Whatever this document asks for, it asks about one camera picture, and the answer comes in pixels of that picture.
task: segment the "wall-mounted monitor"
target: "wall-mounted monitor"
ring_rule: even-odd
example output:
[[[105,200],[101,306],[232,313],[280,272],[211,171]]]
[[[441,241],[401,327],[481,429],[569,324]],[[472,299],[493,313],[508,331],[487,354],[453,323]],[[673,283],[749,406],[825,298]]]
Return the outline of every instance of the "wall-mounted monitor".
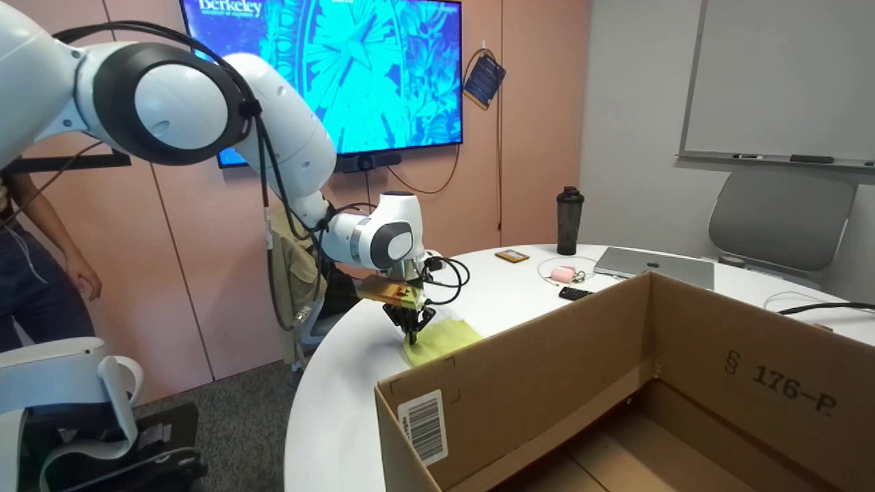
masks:
[[[338,157],[461,144],[461,1],[181,0],[189,34],[280,67]],[[222,165],[243,163],[236,149]]]

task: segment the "curved table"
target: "curved table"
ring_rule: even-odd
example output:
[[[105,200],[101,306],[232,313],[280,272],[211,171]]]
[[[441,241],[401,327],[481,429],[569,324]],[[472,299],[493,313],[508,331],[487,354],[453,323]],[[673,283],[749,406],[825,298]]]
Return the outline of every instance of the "curved table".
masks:
[[[512,324],[546,313],[569,299],[557,298],[557,283],[544,279],[552,265],[572,261],[590,267],[605,246],[579,246],[575,256],[557,256],[552,243],[515,246],[526,252],[526,261],[498,260],[485,249],[460,254],[471,267],[471,283],[461,295],[437,308],[436,320],[461,317],[481,336],[501,332]],[[583,288],[605,288],[617,283],[615,276],[590,272]],[[792,283],[779,276],[729,267],[717,261],[713,288],[747,299],[751,306],[779,312],[802,302],[837,299],[835,295]],[[448,298],[445,288],[427,288],[436,299]],[[851,338],[875,343],[875,317],[870,312],[828,308],[805,312],[796,320],[828,324]],[[384,492],[384,455],[378,435],[374,384],[407,365],[401,357],[404,332],[384,313],[374,299],[355,302],[319,349],[312,354],[288,427],[284,442],[284,488],[312,492]]]

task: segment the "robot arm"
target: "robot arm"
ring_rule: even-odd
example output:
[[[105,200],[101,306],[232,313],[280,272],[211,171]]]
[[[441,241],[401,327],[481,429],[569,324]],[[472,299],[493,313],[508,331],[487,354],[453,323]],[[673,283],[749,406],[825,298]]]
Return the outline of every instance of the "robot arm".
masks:
[[[384,193],[370,215],[333,213],[323,197],[336,163],[332,135],[255,53],[217,62],[170,44],[69,45],[0,1],[0,93],[8,94],[0,171],[61,130],[90,133],[155,163],[194,163],[237,146],[307,230],[319,230],[332,260],[399,280],[423,267],[418,200]]]

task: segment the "open cardboard box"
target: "open cardboard box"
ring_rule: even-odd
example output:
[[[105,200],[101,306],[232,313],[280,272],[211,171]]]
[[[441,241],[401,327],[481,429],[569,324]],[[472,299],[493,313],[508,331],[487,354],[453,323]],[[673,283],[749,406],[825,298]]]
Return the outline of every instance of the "open cardboard box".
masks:
[[[399,492],[875,488],[875,346],[657,272],[381,383],[378,417]]]

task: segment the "water bottle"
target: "water bottle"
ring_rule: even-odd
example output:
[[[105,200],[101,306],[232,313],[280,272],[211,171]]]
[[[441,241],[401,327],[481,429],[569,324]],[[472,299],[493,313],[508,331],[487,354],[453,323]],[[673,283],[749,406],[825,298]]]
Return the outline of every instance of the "water bottle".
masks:
[[[557,254],[576,254],[576,232],[579,232],[579,213],[583,213],[583,193],[575,186],[567,186],[556,197],[557,208]]]

